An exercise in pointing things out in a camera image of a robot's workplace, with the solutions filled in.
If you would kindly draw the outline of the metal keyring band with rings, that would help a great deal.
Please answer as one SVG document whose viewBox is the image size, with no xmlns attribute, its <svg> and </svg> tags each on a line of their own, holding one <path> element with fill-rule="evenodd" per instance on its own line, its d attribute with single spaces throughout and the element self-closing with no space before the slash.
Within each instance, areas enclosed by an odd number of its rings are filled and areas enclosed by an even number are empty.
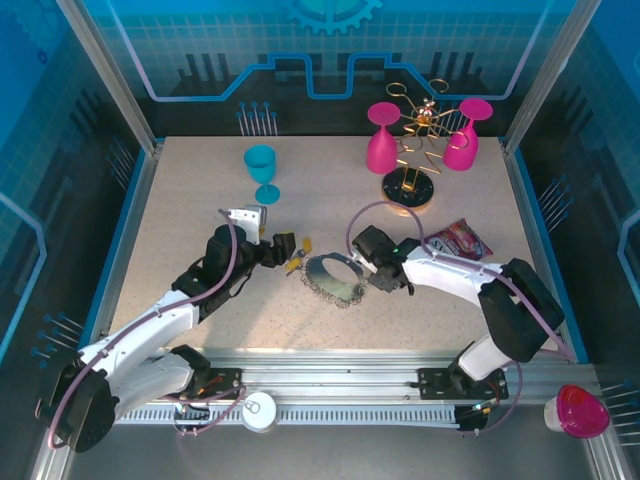
<svg viewBox="0 0 640 480">
<path fill-rule="evenodd" d="M 351 283 L 333 276 L 324 265 L 327 260 L 348 267 L 357 280 Z M 363 269 L 352 259 L 337 252 L 311 257 L 305 264 L 301 281 L 317 297 L 341 309 L 359 304 L 366 293 Z"/>
</svg>

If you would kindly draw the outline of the teal plastic wine glass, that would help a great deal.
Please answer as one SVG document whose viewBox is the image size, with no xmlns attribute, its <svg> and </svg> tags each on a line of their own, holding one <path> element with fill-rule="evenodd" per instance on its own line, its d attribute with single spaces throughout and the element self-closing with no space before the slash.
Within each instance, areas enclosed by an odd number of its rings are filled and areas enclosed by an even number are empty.
<svg viewBox="0 0 640 480">
<path fill-rule="evenodd" d="M 255 199 L 263 205 L 271 205 L 280 199 L 280 190 L 272 184 L 276 174 L 276 153 L 267 145 L 255 145 L 244 154 L 249 176 L 259 184 Z"/>
</svg>

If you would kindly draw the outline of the purple snack packet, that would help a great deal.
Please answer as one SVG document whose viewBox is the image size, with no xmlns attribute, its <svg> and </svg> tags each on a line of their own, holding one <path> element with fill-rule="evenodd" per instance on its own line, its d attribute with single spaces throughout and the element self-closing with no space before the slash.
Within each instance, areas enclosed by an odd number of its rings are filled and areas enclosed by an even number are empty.
<svg viewBox="0 0 640 480">
<path fill-rule="evenodd" d="M 428 235 L 425 242 L 439 252 L 474 261 L 494 254 L 464 218 Z"/>
</svg>

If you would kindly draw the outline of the pink plastic wine glass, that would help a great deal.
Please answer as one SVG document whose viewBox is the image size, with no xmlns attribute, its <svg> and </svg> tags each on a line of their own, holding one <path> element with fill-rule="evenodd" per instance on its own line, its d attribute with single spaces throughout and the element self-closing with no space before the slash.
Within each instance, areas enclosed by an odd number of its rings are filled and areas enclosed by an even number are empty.
<svg viewBox="0 0 640 480">
<path fill-rule="evenodd" d="M 400 110 L 393 103 L 378 102 L 369 108 L 367 116 L 379 130 L 368 143 L 366 166 L 375 174 L 386 175 L 396 168 L 397 157 L 396 141 L 387 127 L 399 120 Z"/>
<path fill-rule="evenodd" d="M 460 103 L 459 112 L 466 124 L 449 136 L 442 160 L 448 169 L 463 172 L 473 166 L 479 148 L 475 123 L 489 119 L 493 108 L 484 99 L 467 98 Z"/>
</svg>

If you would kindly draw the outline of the white tin can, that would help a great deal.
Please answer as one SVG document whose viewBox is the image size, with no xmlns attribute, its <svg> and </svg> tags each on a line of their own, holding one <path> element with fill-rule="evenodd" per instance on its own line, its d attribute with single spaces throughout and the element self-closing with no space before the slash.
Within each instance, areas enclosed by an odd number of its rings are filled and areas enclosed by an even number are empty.
<svg viewBox="0 0 640 480">
<path fill-rule="evenodd" d="M 265 392 L 248 395 L 242 404 L 241 421 L 245 428 L 255 433 L 268 431 L 276 422 L 277 404 Z"/>
</svg>

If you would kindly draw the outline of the pink plastic cup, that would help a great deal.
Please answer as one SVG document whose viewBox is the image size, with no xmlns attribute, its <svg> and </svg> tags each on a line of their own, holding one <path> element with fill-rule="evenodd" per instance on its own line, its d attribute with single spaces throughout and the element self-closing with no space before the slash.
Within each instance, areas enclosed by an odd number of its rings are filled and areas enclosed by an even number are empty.
<svg viewBox="0 0 640 480">
<path fill-rule="evenodd" d="M 546 427 L 578 439 L 601 435 L 610 426 L 611 417 L 600 400 L 576 385 L 563 385 L 544 407 Z"/>
</svg>

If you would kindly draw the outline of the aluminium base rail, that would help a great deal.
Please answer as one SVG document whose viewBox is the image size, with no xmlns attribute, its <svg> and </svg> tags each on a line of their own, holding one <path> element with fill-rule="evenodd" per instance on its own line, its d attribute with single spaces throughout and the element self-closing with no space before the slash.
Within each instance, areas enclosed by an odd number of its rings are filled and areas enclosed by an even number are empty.
<svg viewBox="0 0 640 480">
<path fill-rule="evenodd" d="M 266 391 L 282 403 L 402 404 L 419 403 L 417 370 L 447 367 L 455 351 L 302 350 L 196 348 L 216 367 L 243 370 L 248 392 Z M 597 377 L 591 365 L 570 363 L 554 355 L 536 355 L 522 365 L 519 404 L 544 404 L 565 384 L 589 390 Z"/>
</svg>

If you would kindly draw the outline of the aluminium frame post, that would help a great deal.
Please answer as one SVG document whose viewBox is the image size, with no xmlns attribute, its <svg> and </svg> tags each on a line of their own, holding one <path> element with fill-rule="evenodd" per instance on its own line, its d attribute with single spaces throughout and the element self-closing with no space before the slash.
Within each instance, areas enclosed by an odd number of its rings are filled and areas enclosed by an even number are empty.
<svg viewBox="0 0 640 480">
<path fill-rule="evenodd" d="M 146 154 L 157 150 L 156 138 L 125 77 L 81 0 L 55 0 L 124 120 Z"/>
<path fill-rule="evenodd" d="M 553 46 L 517 111 L 503 141 L 503 153 L 513 156 L 539 113 L 602 0 L 575 0 Z"/>
</svg>

